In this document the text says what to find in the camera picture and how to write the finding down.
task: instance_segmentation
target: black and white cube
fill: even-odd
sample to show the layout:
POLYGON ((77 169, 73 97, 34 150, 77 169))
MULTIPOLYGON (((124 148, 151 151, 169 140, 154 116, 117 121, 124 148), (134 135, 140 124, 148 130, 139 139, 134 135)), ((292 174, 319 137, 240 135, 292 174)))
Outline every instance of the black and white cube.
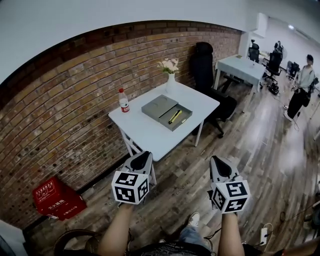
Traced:
POLYGON ((223 214, 242 211, 251 196, 246 180, 212 183, 211 200, 223 214))
POLYGON ((116 171, 111 185, 116 201, 138 205, 149 192, 149 175, 116 171))

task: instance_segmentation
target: plastic bottle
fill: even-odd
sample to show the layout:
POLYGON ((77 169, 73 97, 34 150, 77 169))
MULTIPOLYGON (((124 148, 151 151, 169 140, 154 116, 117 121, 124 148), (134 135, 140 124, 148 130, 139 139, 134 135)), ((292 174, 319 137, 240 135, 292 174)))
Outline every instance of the plastic bottle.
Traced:
POLYGON ((123 88, 119 89, 119 104, 120 104, 122 112, 125 113, 125 112, 128 112, 130 110, 129 109, 128 97, 124 93, 124 89, 123 88))

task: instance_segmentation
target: jeans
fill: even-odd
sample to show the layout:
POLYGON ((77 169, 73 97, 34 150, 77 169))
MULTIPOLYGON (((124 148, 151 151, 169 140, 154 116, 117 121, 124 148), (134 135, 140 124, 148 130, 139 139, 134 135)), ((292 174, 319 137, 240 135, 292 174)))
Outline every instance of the jeans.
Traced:
POLYGON ((198 233, 197 228, 194 226, 186 226, 180 233, 179 241, 200 245, 211 251, 211 249, 205 245, 203 238, 198 233))

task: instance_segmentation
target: white shirt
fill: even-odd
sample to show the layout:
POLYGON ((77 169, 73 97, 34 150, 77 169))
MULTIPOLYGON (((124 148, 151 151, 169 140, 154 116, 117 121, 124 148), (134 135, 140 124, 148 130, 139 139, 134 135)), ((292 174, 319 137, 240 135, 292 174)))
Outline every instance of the white shirt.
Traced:
POLYGON ((313 80, 315 79, 316 74, 312 67, 307 68, 306 66, 303 67, 303 69, 299 72, 299 78, 298 78, 298 87, 305 89, 308 88, 313 80))

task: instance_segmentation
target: bag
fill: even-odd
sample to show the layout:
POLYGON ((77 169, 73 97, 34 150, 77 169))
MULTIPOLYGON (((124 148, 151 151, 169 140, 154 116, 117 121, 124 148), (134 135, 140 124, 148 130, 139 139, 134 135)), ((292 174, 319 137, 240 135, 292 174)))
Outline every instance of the bag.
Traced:
POLYGON ((302 105, 306 108, 309 105, 311 98, 311 86, 309 86, 308 92, 304 91, 304 97, 302 100, 302 105))
POLYGON ((274 82, 270 85, 269 91, 273 93, 274 95, 277 95, 279 93, 279 86, 277 86, 274 82))

